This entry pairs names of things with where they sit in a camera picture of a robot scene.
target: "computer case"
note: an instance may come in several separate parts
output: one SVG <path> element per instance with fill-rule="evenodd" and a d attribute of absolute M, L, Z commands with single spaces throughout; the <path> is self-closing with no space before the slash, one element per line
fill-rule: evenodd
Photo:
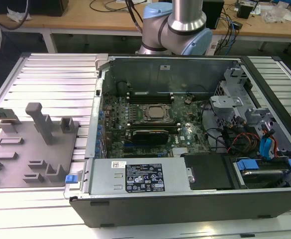
<path fill-rule="evenodd" d="M 33 15 L 62 16 L 69 0 L 33 0 L 29 1 L 29 13 Z M 7 8 L 25 12 L 26 0 L 0 0 L 0 14 L 6 14 Z"/>

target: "warning label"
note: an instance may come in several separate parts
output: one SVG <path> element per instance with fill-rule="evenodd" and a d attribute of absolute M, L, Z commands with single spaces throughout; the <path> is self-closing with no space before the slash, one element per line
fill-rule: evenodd
<path fill-rule="evenodd" d="M 125 176 L 125 190 L 128 193 L 165 191 L 161 164 L 126 165 Z"/>

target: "electronic equipment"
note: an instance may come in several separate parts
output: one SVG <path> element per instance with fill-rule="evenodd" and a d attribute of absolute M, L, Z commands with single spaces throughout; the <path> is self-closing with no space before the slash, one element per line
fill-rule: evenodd
<path fill-rule="evenodd" d="M 69 0 L 33 0 L 29 13 L 32 15 L 62 16 Z M 16 12 L 25 12 L 26 0 L 0 0 L 0 14 L 6 14 L 7 8 Z"/>
<path fill-rule="evenodd" d="M 254 4 L 247 1 L 241 1 L 238 4 L 237 17 L 248 19 L 250 12 L 254 9 Z"/>
<path fill-rule="evenodd" d="M 67 176 L 65 191 L 85 224 L 271 218 L 290 210 L 291 116 L 263 78 L 269 66 L 251 60 L 97 55 L 85 167 Z"/>
<path fill-rule="evenodd" d="M 172 2 L 172 0 L 159 0 L 164 2 Z M 206 14 L 206 27 L 216 29 L 221 11 L 224 6 L 223 0 L 203 0 L 202 11 Z"/>

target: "black device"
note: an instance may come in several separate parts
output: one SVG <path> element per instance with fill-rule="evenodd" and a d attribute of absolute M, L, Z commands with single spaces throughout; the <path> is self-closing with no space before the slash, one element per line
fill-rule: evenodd
<path fill-rule="evenodd" d="M 165 2 L 172 2 L 172 0 L 159 0 Z M 204 0 L 203 12 L 206 14 L 206 27 L 209 29 L 216 29 L 219 21 L 221 11 L 224 6 L 224 0 Z"/>
<path fill-rule="evenodd" d="M 254 9 L 254 6 L 249 2 L 241 2 L 238 6 L 237 17 L 248 19 L 250 12 Z"/>
<path fill-rule="evenodd" d="M 240 30 L 243 27 L 243 24 L 237 21 L 233 21 L 234 29 Z"/>
<path fill-rule="evenodd" d="M 69 0 L 30 0 L 29 13 L 34 15 L 62 16 Z M 26 0 L 0 0 L 0 14 L 13 11 L 25 12 Z"/>

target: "table leg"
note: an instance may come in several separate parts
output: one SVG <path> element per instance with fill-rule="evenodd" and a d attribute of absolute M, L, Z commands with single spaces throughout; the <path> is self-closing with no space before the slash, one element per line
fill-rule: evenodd
<path fill-rule="evenodd" d="M 50 32 L 50 30 L 47 29 L 47 30 L 43 31 L 41 34 L 44 38 L 48 53 L 57 53 L 58 50 L 56 48 L 56 44 L 55 44 L 53 35 Z"/>
<path fill-rule="evenodd" d="M 84 35 L 84 41 L 85 41 L 85 45 L 89 45 L 89 35 Z"/>
<path fill-rule="evenodd" d="M 259 44 L 258 46 L 258 51 L 263 51 L 265 46 L 266 46 L 267 42 L 266 41 L 263 41 Z"/>
<path fill-rule="evenodd" d="M 211 43 L 209 47 L 207 48 L 205 55 L 206 56 L 213 56 L 215 53 L 215 50 L 217 48 L 218 42 L 221 40 L 221 35 L 213 35 L 211 39 Z"/>

